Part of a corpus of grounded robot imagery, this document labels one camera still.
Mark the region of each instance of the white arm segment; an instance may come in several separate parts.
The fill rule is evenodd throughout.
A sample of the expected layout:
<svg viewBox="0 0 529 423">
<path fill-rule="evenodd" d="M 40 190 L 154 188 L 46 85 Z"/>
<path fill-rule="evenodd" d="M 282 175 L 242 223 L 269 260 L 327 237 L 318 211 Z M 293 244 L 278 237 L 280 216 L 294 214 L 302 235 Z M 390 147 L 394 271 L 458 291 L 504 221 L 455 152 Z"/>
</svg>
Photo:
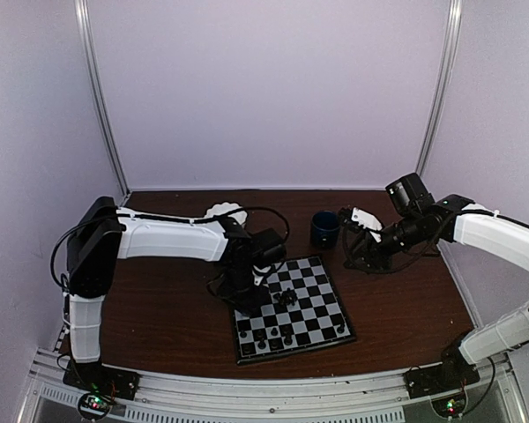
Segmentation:
<svg viewBox="0 0 529 423">
<path fill-rule="evenodd" d="M 470 204 L 464 210 L 487 210 Z M 483 249 L 529 271 L 529 229 L 505 219 L 478 214 L 457 217 L 454 241 Z M 459 350 L 468 364 L 529 341 L 529 301 L 503 315 L 499 320 L 474 329 L 462 341 Z"/>
<path fill-rule="evenodd" d="M 470 204 L 463 210 L 487 210 Z M 463 214 L 455 221 L 454 241 L 483 249 L 529 271 L 529 229 L 505 219 Z"/>
<path fill-rule="evenodd" d="M 227 238 L 219 222 L 203 225 L 135 219 L 131 209 L 121 209 L 131 218 L 120 218 L 125 225 L 117 258 L 138 256 L 190 257 L 217 262 L 226 249 Z"/>
<path fill-rule="evenodd" d="M 462 340 L 460 353 L 468 364 L 476 364 L 495 354 L 529 341 L 529 301 L 499 320 L 474 329 Z"/>
<path fill-rule="evenodd" d="M 70 295 L 71 352 L 77 363 L 92 363 L 100 358 L 100 324 L 102 302 L 98 298 Z"/>
<path fill-rule="evenodd" d="M 239 208 L 239 205 L 218 204 L 208 211 L 210 216 L 215 214 L 216 207 L 222 213 Z M 137 211 L 126 208 L 121 208 L 120 213 L 131 216 L 138 214 Z M 234 218 L 240 224 L 244 223 L 246 213 L 244 216 L 242 213 L 234 215 Z M 117 255 L 119 259 L 164 256 L 191 257 L 217 262 L 227 246 L 225 231 L 217 221 L 203 225 L 189 225 L 131 217 L 119 218 L 119 222 L 125 225 Z M 100 358 L 101 309 L 104 298 L 105 296 L 87 299 L 70 295 L 71 351 L 77 363 L 91 363 Z"/>
</svg>

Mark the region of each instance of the black chess piece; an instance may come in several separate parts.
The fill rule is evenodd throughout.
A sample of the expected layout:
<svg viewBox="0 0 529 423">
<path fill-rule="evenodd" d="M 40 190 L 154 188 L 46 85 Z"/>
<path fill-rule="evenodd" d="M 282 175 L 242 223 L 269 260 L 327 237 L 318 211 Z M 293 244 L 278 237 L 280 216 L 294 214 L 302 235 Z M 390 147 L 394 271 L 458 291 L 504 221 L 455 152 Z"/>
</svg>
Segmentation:
<svg viewBox="0 0 529 423">
<path fill-rule="evenodd" d="M 274 299 L 282 307 L 293 306 L 298 300 L 298 294 L 291 288 L 288 288 L 283 293 L 277 293 L 274 295 Z"/>
</svg>

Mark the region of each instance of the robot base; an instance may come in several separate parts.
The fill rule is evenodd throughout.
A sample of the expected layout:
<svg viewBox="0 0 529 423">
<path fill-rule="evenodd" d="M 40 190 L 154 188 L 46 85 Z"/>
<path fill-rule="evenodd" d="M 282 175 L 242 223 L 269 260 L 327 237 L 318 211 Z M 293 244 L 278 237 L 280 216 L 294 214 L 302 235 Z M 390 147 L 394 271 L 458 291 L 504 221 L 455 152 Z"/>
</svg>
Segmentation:
<svg viewBox="0 0 529 423">
<path fill-rule="evenodd" d="M 116 397 L 130 401 L 135 399 L 135 393 L 139 385 L 139 375 L 137 373 L 102 365 L 94 367 L 94 378 L 92 378 L 90 377 L 91 374 L 81 375 L 85 372 L 85 370 L 83 372 L 82 367 L 75 371 L 74 366 L 69 361 L 67 370 L 64 373 L 63 383 L 80 390 L 90 390 L 92 388 L 95 393 L 105 397 Z"/>
<path fill-rule="evenodd" d="M 434 396 L 447 390 L 461 388 L 461 383 L 471 385 L 480 381 L 475 366 L 465 366 L 451 378 L 443 369 L 443 364 L 409 370 L 404 374 L 407 392 L 411 399 Z"/>
</svg>

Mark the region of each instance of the metal frame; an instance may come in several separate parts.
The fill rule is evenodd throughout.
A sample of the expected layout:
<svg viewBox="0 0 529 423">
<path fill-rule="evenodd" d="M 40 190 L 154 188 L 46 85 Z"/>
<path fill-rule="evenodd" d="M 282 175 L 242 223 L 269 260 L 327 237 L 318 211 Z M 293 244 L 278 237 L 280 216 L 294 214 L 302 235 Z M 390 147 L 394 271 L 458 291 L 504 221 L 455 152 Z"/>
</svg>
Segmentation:
<svg viewBox="0 0 529 423">
<path fill-rule="evenodd" d="M 90 19 L 88 17 L 88 1 L 75 0 L 75 8 L 77 13 L 78 30 L 80 31 L 80 38 L 85 51 L 86 63 L 88 65 L 88 76 L 92 85 L 94 105 L 96 115 L 100 123 L 102 137 L 104 144 L 108 150 L 108 157 L 115 173 L 115 178 L 124 197 L 130 194 L 130 188 L 123 173 L 122 162 L 117 148 L 115 147 L 114 134 L 108 119 L 108 110 L 106 108 L 106 101 L 102 93 L 100 83 L 100 73 L 98 72 L 98 64 L 96 62 L 96 54 L 94 53 L 94 44 L 92 36 L 92 28 L 90 26 Z"/>
<path fill-rule="evenodd" d="M 18 423 L 33 423 L 42 398 L 73 406 L 83 391 L 63 385 L 57 366 L 58 352 L 38 350 L 26 383 Z M 66 365 L 67 359 L 61 359 Z M 496 380 L 511 423 L 528 423 L 518 384 L 506 355 L 495 357 Z M 129 422 L 188 421 L 191 423 L 255 423 L 282 420 L 286 423 L 376 421 L 376 415 L 392 415 L 403 422 L 403 407 L 427 402 L 428 397 L 409 399 L 404 384 L 406 369 L 370 375 L 317 379 L 236 380 L 164 375 L 141 375 L 135 401 L 118 400 L 111 414 Z M 491 366 L 479 368 L 486 386 Z"/>
<path fill-rule="evenodd" d="M 441 120 L 445 93 L 451 79 L 452 66 L 457 55 L 461 16 L 462 0 L 451 0 L 449 21 L 447 22 L 447 29 L 444 36 L 443 56 L 441 57 L 441 67 L 439 69 L 435 96 L 433 98 L 433 105 L 431 107 L 427 129 L 425 131 L 425 138 L 423 139 L 423 145 L 421 146 L 420 157 L 418 158 L 417 166 L 415 168 L 415 172 L 419 175 L 423 175 L 423 172 L 427 167 L 428 157 L 435 141 L 439 121 Z"/>
</svg>

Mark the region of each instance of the chessboard border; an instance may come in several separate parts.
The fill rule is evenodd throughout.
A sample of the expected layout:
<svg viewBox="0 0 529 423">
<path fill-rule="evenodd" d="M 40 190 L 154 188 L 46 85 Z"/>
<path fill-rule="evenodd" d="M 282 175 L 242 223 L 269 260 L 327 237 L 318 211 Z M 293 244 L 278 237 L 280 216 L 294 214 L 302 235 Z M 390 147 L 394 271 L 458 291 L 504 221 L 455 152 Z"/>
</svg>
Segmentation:
<svg viewBox="0 0 529 423">
<path fill-rule="evenodd" d="M 311 353 L 311 352 L 314 352 L 314 351 L 317 351 L 317 350 L 325 350 L 327 348 L 332 348 L 334 346 L 350 344 L 350 343 L 355 342 L 357 340 L 356 332 L 354 331 L 353 322 L 351 321 L 351 318 L 349 317 L 349 314 L 346 311 L 345 304 L 343 303 L 343 300 L 342 300 L 341 296 L 339 295 L 339 290 L 335 286 L 335 282 L 334 282 L 334 279 L 332 277 L 331 271 L 329 270 L 329 267 L 325 264 L 323 255 L 322 254 L 314 254 L 314 255 L 310 255 L 310 256 L 290 257 L 282 265 L 286 264 L 287 262 L 294 261 L 294 260 L 310 259 L 310 258 L 314 258 L 314 257 L 319 258 L 319 260 L 321 261 L 321 264 L 322 264 L 322 266 L 323 266 L 323 268 L 325 270 L 325 275 L 329 279 L 329 283 L 330 283 L 330 285 L 332 287 L 333 293 L 337 297 L 337 303 L 339 304 L 339 308 L 341 309 L 341 313 L 343 313 L 343 316 L 345 317 L 345 321 L 347 322 L 346 326 L 347 326 L 347 328 L 349 330 L 349 335 L 347 337 L 345 337 L 345 338 L 342 338 L 339 341 L 332 341 L 332 340 L 331 341 L 324 341 L 322 343 L 314 344 L 314 345 L 309 346 L 309 347 L 303 347 L 302 349 L 297 350 L 297 351 L 288 350 L 288 351 L 280 351 L 280 352 L 267 352 L 267 353 L 265 353 L 263 355 L 260 355 L 258 357 L 254 357 L 254 358 L 250 358 L 250 359 L 243 358 L 241 356 L 239 348 L 238 348 L 238 345 L 240 345 L 241 343 L 239 342 L 239 337 L 237 336 L 238 335 L 238 330 L 236 329 L 237 325 L 236 325 L 236 320 L 235 320 L 235 309 L 233 308 L 233 306 L 230 306 L 229 307 L 229 318 L 231 320 L 231 331 L 232 331 L 232 335 L 233 335 L 233 346 L 234 346 L 234 349 L 235 349 L 235 362 L 236 362 L 237 366 L 248 366 L 249 364 L 257 364 L 257 363 L 263 363 L 263 362 L 267 362 L 267 361 L 279 360 L 279 359 L 283 359 L 283 358 L 289 357 L 291 355 L 296 355 L 298 353 Z"/>
</svg>

